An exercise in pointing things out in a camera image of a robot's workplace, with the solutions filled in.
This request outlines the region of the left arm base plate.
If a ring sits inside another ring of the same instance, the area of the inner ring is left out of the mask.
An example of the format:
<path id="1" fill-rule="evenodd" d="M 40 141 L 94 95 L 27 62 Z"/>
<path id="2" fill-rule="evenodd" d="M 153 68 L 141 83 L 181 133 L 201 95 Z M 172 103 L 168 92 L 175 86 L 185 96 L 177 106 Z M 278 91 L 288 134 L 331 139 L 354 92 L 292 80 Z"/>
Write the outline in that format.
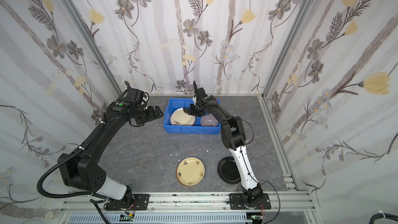
<path id="1" fill-rule="evenodd" d="M 134 203 L 133 203 L 131 210 L 134 210 L 134 211 L 146 211 L 147 210 L 150 194 L 134 194 L 133 198 L 134 198 Z"/>

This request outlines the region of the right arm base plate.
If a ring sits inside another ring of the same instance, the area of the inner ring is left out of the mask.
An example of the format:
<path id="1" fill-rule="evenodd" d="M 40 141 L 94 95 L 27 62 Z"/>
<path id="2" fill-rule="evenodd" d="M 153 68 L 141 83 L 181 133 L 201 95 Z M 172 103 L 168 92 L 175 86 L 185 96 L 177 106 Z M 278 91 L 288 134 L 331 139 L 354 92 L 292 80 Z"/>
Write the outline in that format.
<path id="1" fill-rule="evenodd" d="M 272 208 L 268 194 L 259 199 L 250 199 L 243 193 L 229 194 L 228 204 L 231 210 L 269 210 Z"/>

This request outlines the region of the cream plate with black mark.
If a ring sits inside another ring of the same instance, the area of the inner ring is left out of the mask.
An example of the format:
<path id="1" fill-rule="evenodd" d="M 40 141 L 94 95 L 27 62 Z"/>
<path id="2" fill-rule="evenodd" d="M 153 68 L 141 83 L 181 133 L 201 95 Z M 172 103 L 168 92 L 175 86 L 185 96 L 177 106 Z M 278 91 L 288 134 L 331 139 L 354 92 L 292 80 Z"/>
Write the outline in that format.
<path id="1" fill-rule="evenodd" d="M 192 126 L 195 124 L 195 117 L 187 114 L 184 107 L 178 108 L 171 115 L 172 125 Z"/>

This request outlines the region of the cream plate with flower marks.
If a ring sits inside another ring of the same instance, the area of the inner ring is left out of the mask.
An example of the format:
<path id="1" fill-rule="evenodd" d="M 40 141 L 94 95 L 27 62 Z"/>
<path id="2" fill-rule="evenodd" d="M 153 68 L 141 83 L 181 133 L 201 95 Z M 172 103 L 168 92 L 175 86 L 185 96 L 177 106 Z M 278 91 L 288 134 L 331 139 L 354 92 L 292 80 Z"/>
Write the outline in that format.
<path id="1" fill-rule="evenodd" d="M 177 179 L 185 186 L 197 185 L 202 181 L 204 174 L 204 164 L 196 157 L 188 157 L 182 160 L 176 170 Z"/>

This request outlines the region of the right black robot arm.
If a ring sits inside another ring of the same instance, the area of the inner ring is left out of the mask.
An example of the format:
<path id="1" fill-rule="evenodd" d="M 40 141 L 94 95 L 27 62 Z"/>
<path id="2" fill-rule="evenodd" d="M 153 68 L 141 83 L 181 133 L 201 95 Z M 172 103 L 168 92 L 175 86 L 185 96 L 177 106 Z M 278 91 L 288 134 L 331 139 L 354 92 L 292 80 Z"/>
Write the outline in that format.
<path id="1" fill-rule="evenodd" d="M 244 203 L 248 208 L 255 207 L 262 200 L 263 190 L 249 162 L 243 120 L 229 114 L 213 95 L 207 95 L 196 83 L 193 87 L 194 103 L 186 111 L 187 114 L 196 117 L 212 114 L 220 123 L 222 142 L 232 154 L 239 172 Z"/>

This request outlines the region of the blue plastic bin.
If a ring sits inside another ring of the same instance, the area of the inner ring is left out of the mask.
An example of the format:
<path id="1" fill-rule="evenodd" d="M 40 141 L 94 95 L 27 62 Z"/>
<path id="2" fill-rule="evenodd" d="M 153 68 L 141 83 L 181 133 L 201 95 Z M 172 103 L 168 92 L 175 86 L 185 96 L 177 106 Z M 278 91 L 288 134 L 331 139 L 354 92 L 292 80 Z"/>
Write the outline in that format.
<path id="1" fill-rule="evenodd" d="M 205 127 L 201 125 L 202 117 L 195 117 L 194 125 L 172 125 L 171 116 L 179 108 L 189 108 L 193 104 L 192 99 L 170 98 L 164 112 L 163 126 L 168 133 L 182 134 L 219 134 L 221 125 L 218 123 L 215 127 Z"/>

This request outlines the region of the purple ceramic bowl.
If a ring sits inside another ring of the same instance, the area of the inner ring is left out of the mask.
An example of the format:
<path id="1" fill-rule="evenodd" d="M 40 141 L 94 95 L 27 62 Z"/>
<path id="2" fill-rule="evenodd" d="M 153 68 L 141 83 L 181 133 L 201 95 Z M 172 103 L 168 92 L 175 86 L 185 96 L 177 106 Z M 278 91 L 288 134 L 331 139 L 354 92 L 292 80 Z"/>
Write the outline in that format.
<path id="1" fill-rule="evenodd" d="M 212 114 L 201 117 L 201 126 L 203 127 L 216 127 L 218 123 L 218 120 Z"/>

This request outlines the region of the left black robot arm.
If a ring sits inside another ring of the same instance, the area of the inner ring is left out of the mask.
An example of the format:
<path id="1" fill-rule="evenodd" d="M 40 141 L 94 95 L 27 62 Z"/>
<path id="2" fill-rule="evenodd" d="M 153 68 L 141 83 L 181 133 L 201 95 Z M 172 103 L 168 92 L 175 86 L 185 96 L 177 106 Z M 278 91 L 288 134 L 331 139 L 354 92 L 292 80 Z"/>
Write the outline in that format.
<path id="1" fill-rule="evenodd" d="M 150 106 L 148 101 L 147 93 L 129 88 L 107 106 L 89 137 L 72 153 L 59 157 L 66 186 L 107 198 L 108 210 L 127 209 L 134 204 L 131 187 L 111 179 L 98 163 L 112 138 L 126 123 L 135 121 L 134 127 L 142 127 L 163 117 L 160 107 Z"/>

